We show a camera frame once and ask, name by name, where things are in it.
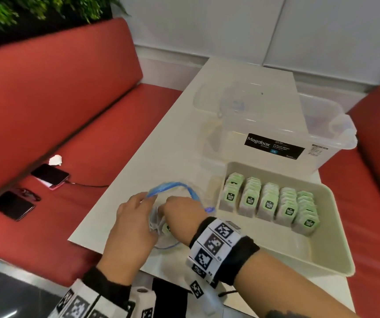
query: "artificial foliage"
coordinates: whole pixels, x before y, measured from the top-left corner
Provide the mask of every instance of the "artificial foliage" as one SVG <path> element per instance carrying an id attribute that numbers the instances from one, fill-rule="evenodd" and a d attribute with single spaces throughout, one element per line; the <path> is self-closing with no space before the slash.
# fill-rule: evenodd
<path id="1" fill-rule="evenodd" d="M 62 15 L 64 7 L 71 7 L 83 19 L 90 21 L 100 19 L 103 8 L 110 3 L 119 6 L 126 14 L 119 0 L 0 0 L 0 29 L 17 23 L 16 9 L 19 8 L 30 11 L 40 20 L 44 20 L 49 8 L 56 9 Z"/>

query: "person's left hand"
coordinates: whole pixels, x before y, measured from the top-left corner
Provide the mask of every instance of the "person's left hand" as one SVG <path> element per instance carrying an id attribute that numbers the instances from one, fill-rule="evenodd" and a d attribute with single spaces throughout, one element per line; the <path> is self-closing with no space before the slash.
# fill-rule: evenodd
<path id="1" fill-rule="evenodd" d="M 130 285 L 155 246 L 158 235 L 149 228 L 149 214 L 156 196 L 147 192 L 130 197 L 119 205 L 116 222 L 110 231 L 97 268 L 112 282 Z"/>

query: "dark tile floor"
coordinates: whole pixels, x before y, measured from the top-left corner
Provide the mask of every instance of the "dark tile floor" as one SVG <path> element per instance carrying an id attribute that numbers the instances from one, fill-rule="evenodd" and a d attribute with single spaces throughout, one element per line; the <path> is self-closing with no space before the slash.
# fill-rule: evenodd
<path id="1" fill-rule="evenodd" d="M 56 295 L 0 273 L 0 318 L 46 318 L 59 300 Z"/>

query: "phone screen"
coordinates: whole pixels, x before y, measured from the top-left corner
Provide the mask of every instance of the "phone screen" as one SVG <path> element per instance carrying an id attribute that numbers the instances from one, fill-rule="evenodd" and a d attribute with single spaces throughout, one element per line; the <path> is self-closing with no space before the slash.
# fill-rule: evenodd
<path id="1" fill-rule="evenodd" d="M 43 164 L 31 172 L 31 175 L 52 185 L 59 185 L 65 181 L 69 174 L 49 164 Z"/>
<path id="2" fill-rule="evenodd" d="M 10 191 L 0 196 L 0 212 L 15 221 L 22 219 L 33 208 L 33 203 Z"/>

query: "table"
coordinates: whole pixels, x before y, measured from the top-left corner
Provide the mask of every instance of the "table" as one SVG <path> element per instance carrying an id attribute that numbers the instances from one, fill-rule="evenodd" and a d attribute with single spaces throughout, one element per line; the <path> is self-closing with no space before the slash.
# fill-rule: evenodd
<path id="1" fill-rule="evenodd" d="M 70 241 L 102 253 L 119 204 L 126 202 L 131 195 L 148 191 L 162 182 L 178 180 L 190 183 L 199 192 L 203 192 L 204 204 L 216 204 L 227 162 L 215 148 L 213 137 L 221 121 L 214 109 L 206 112 L 197 109 L 193 103 L 200 87 L 212 80 L 215 85 L 222 85 L 223 88 L 235 80 L 241 80 L 278 84 L 283 89 L 289 89 L 289 92 L 283 93 L 287 97 L 282 97 L 280 102 L 275 103 L 275 118 L 285 109 L 292 113 L 292 118 L 287 122 L 293 123 L 293 128 L 301 131 L 305 129 L 300 103 L 297 96 L 294 96 L 297 95 L 297 90 L 292 73 L 210 58 L 73 232 Z M 253 163 L 250 156 L 238 155 L 238 150 L 235 154 L 238 161 Z M 320 182 L 318 172 L 307 179 Z M 187 255 L 188 248 L 183 245 L 169 251 L 153 250 L 141 270 L 188 289 L 183 279 L 183 270 L 187 269 L 184 265 Z M 354 310 L 346 278 L 324 272 L 308 278 Z M 225 305 L 255 316 L 238 294 L 229 295 Z"/>

